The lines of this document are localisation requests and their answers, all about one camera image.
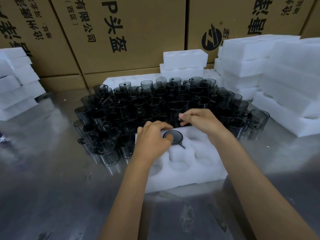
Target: cardboard box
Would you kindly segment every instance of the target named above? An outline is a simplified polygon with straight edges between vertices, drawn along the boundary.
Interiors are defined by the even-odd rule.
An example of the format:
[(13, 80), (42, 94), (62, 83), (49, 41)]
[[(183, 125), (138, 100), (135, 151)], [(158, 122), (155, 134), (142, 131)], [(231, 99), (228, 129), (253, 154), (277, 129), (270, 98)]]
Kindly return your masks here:
[(187, 49), (214, 62), (225, 39), (299, 35), (314, 0), (190, 0)]
[(160, 73), (160, 67), (145, 68), (145, 69), (135, 69), (135, 70), (125, 70), (116, 72), (101, 72), (101, 73), (91, 73), (84, 74), (84, 79), (88, 88), (93, 88), (94, 85), (102, 84), (108, 77), (116, 76), (133, 76), (133, 75), (143, 75), (151, 73)]
[(45, 77), (39, 81), (47, 92), (87, 88), (82, 75)]
[(186, 0), (52, 0), (84, 74), (154, 68), (184, 50)]
[(301, 38), (320, 37), (320, 0), (316, 0), (302, 29)]
[(0, 0), (0, 48), (22, 47), (38, 76), (80, 74), (49, 0)]

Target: forearm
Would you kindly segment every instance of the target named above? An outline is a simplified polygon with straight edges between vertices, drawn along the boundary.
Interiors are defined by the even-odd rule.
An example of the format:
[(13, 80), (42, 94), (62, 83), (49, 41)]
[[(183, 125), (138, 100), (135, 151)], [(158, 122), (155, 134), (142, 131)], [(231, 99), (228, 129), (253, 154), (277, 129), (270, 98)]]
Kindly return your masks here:
[(231, 133), (224, 131), (214, 138), (257, 239), (318, 239)]
[(136, 240), (150, 167), (131, 159), (99, 240)]

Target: company logo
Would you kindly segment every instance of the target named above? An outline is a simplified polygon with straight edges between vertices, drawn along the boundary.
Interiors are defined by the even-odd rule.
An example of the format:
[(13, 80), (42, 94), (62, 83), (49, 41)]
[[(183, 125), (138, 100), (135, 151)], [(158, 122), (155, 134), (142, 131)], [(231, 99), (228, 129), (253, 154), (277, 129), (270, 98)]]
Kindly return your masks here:
[(207, 32), (205, 32), (202, 36), (201, 44), (206, 51), (213, 51), (214, 49), (219, 47), (221, 41), (221, 31), (215, 28), (213, 24), (211, 24), (211, 28), (208, 30), (208, 35)]

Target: right hand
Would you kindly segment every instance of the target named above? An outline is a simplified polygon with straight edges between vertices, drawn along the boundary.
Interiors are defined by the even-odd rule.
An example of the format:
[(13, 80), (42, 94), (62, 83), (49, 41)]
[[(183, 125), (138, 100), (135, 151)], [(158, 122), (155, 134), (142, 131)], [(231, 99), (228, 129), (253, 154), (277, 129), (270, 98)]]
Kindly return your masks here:
[(181, 126), (191, 123), (195, 128), (206, 133), (212, 144), (216, 136), (229, 132), (209, 109), (192, 108), (185, 113), (180, 113), (179, 119), (182, 120)]

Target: metal table surface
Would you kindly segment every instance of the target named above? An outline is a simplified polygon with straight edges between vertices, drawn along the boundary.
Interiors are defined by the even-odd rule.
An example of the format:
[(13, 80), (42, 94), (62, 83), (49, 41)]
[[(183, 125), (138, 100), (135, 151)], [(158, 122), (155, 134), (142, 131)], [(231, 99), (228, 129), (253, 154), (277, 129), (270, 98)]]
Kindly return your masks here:
[[(126, 162), (96, 164), (78, 144), (74, 109), (86, 90), (53, 94), (0, 130), (0, 239), (96, 239)], [(320, 135), (296, 138), (272, 119), (240, 141), (320, 236)], [(220, 180), (145, 195), (139, 239), (254, 239), (232, 184)]]

